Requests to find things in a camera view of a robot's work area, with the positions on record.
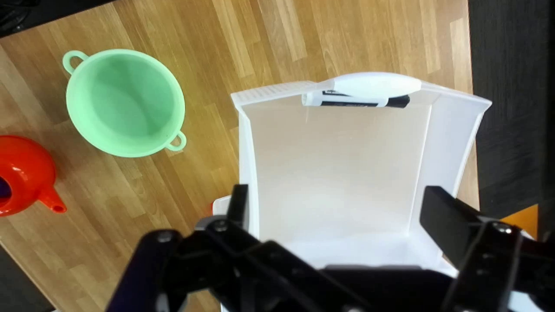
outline white box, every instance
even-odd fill
[[[388,108],[409,96],[406,108]],[[487,99],[392,73],[354,73],[231,96],[248,231],[314,268],[420,266],[456,276],[421,229],[423,190],[456,196]],[[321,106],[321,101],[378,108]],[[517,311],[538,311],[512,297]]]

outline wood grain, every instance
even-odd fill
[[[180,82],[184,153],[120,160],[88,146],[64,106],[64,53],[137,49]],[[69,212],[0,221],[0,242],[61,311],[102,311],[140,236],[187,235],[238,181],[229,94],[350,72],[397,72],[470,92],[466,2],[116,0],[0,40],[0,134],[43,144]],[[475,196],[475,167],[466,198]],[[208,295],[194,311],[215,311]]]

